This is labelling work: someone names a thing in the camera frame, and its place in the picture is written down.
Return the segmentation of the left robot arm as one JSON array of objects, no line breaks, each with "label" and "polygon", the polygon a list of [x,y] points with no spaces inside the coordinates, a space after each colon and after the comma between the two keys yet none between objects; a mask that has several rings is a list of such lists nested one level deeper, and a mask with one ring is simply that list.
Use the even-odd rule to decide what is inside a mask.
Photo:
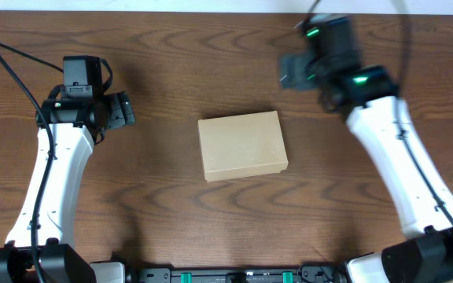
[{"label": "left robot arm", "polygon": [[120,261],[88,263],[74,225],[84,169],[107,130],[135,122],[126,93],[49,97],[37,118],[39,148],[24,205],[0,248],[0,282],[130,282]]}]

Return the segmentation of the cardboard box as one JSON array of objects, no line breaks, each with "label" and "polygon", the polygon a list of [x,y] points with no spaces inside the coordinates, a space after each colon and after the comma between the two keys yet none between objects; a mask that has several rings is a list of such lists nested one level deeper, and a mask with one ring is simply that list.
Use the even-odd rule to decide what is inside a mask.
[{"label": "cardboard box", "polygon": [[289,165],[276,111],[200,119],[198,133],[207,182],[276,174]]}]

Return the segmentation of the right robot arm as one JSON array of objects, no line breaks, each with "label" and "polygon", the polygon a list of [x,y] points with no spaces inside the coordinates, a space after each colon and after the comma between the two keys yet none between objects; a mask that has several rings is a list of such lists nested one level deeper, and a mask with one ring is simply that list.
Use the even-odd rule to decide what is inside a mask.
[{"label": "right robot arm", "polygon": [[281,85],[317,90],[323,110],[343,119],[377,168],[405,237],[345,261],[335,281],[453,281],[453,194],[416,132],[400,82],[363,63],[349,17],[312,15],[298,29],[308,47],[280,59]]}]

